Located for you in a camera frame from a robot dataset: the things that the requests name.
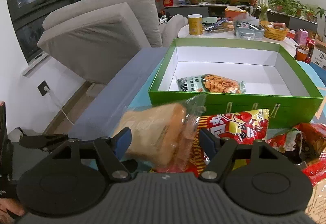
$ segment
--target white round table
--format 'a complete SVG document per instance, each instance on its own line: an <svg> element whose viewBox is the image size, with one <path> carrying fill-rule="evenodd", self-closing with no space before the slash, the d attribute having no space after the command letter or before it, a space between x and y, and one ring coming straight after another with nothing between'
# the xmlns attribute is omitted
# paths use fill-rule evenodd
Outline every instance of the white round table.
<svg viewBox="0 0 326 224"><path fill-rule="evenodd" d="M223 32L223 33L209 33L203 30L203 34L199 36L193 36L189 34L189 25L185 25L182 29L180 29L178 33L179 38L231 38L235 39L237 36L234 35L234 31L228 31L228 32ZM290 38L285 38L283 41L278 41L270 38L265 38L260 39L258 41L266 41L266 42L272 42L272 43L277 43L281 44L283 48L286 49L286 51L294 57L297 53L297 50L295 48L296 42L293 39Z"/></svg>

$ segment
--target baseboard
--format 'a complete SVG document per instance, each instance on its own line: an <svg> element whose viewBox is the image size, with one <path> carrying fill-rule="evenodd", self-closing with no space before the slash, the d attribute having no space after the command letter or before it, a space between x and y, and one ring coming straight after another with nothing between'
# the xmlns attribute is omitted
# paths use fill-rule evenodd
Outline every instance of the baseboard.
<svg viewBox="0 0 326 224"><path fill-rule="evenodd" d="M70 110L74 107L74 105L78 102L83 94L90 88L92 83L86 81L82 84L82 86L73 94L73 96L68 100L68 102L63 106L63 111L65 113L69 113ZM47 128L44 130L43 134L54 134L55 130L61 124L61 122L65 119L65 115L62 111L54 117L54 119L50 122Z"/></svg>

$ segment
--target power cord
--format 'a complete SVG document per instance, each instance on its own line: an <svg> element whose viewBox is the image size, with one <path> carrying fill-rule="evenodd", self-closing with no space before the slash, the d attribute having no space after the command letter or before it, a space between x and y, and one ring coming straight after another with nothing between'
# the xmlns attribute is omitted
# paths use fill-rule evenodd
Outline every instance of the power cord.
<svg viewBox="0 0 326 224"><path fill-rule="evenodd" d="M69 119L69 117L66 115L66 113L63 111L63 105L60 103L59 99L55 96L54 93L50 92L50 88L48 88L47 86L44 87L44 90L48 92L48 94L50 95L51 100L53 101L53 103L62 111L62 113L66 116L66 118L68 119L68 121L74 125L74 123L71 122L71 120Z"/></svg>

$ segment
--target paper cup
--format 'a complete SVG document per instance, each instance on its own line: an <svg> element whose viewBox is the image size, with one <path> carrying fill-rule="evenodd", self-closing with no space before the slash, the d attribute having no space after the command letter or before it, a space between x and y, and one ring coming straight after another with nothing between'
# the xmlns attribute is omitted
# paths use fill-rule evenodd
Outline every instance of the paper cup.
<svg viewBox="0 0 326 224"><path fill-rule="evenodd" d="M203 16L202 15L188 15L189 34L190 35L201 35L203 34L202 26Z"/></svg>
<svg viewBox="0 0 326 224"><path fill-rule="evenodd" d="M306 52L309 52L309 48L306 45L300 45L300 49L303 49Z"/></svg>
<svg viewBox="0 0 326 224"><path fill-rule="evenodd" d="M305 61L307 59L307 52L303 49L298 49L297 50L297 60L300 60L300 61Z"/></svg>

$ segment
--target window sill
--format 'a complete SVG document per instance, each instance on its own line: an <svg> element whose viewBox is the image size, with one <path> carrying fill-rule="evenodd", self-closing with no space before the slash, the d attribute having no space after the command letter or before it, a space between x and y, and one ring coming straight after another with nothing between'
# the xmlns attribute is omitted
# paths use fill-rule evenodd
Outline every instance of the window sill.
<svg viewBox="0 0 326 224"><path fill-rule="evenodd" d="M42 60L44 60L46 57L48 57L48 54L43 51L42 53L40 53L39 55L41 55L40 57L38 57L37 59L32 59L29 63L29 65L22 70L21 75L22 76L26 76L27 73L32 70L36 65L38 65Z"/></svg>

